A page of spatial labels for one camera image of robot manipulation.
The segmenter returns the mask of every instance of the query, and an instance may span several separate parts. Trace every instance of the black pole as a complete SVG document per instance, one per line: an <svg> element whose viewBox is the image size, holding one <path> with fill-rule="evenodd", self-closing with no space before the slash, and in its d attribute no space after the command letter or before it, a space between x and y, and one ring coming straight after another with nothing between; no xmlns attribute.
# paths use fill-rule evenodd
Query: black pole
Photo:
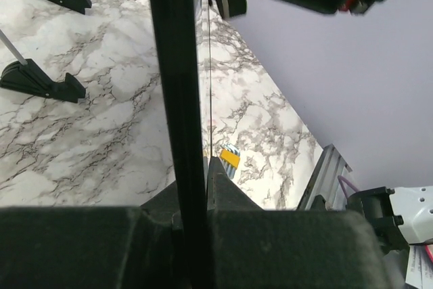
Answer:
<svg viewBox="0 0 433 289"><path fill-rule="evenodd" d="M210 288L193 0L150 0L193 288Z"/></svg>

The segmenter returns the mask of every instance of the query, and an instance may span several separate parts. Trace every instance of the gray wall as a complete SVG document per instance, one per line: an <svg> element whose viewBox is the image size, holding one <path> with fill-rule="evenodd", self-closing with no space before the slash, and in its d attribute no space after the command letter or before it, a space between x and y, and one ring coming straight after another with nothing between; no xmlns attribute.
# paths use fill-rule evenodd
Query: gray wall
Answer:
<svg viewBox="0 0 433 289"><path fill-rule="evenodd" d="M433 0L387 0L364 17L248 0L233 25L360 186L433 185Z"/></svg>

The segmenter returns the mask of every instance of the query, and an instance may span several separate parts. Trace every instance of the metal rod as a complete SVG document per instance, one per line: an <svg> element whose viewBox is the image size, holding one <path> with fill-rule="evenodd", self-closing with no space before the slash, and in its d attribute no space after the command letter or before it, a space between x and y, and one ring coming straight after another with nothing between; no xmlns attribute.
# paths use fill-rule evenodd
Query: metal rod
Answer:
<svg viewBox="0 0 433 289"><path fill-rule="evenodd" d="M23 65L27 65L27 61L24 59L24 57L21 55L21 53L14 47L12 42L6 37L5 33L3 33L2 30L0 30L0 40L3 42L4 45L9 49L9 51L12 52L14 57Z"/></svg>

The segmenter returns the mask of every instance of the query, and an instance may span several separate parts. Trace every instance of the marble table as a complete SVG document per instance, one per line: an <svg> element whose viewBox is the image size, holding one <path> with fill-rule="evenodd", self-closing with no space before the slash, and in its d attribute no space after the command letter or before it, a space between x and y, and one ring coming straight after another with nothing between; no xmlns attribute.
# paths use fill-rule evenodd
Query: marble table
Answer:
<svg viewBox="0 0 433 289"><path fill-rule="evenodd" d="M0 0L24 57L88 93L71 104L0 89L0 206L139 205L174 180L149 0L92 1L82 16ZM233 181L263 208L295 207L321 148L240 35L205 1L198 16L204 152L237 146ZM12 61L0 45L0 67Z"/></svg>

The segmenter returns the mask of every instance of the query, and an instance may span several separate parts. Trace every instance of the purple cable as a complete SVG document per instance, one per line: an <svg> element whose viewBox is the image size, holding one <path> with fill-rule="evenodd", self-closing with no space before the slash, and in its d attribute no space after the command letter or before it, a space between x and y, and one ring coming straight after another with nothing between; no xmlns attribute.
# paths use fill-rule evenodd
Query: purple cable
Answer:
<svg viewBox="0 0 433 289"><path fill-rule="evenodd" d="M347 191L346 191L346 187L344 186L344 184L343 183L345 183L345 184L347 184L353 191L355 191L355 192L358 192L359 191L359 189L356 187L356 186L354 186L353 185L353 183L352 182L350 182L347 178L345 178L344 176L342 176L342 175L338 175L337 176L337 179L338 179L338 182L340 182L340 186L341 186L341 188L342 188L342 190L343 190L343 193L344 193L344 196L346 197L346 199L349 197L349 195L347 194Z"/></svg>

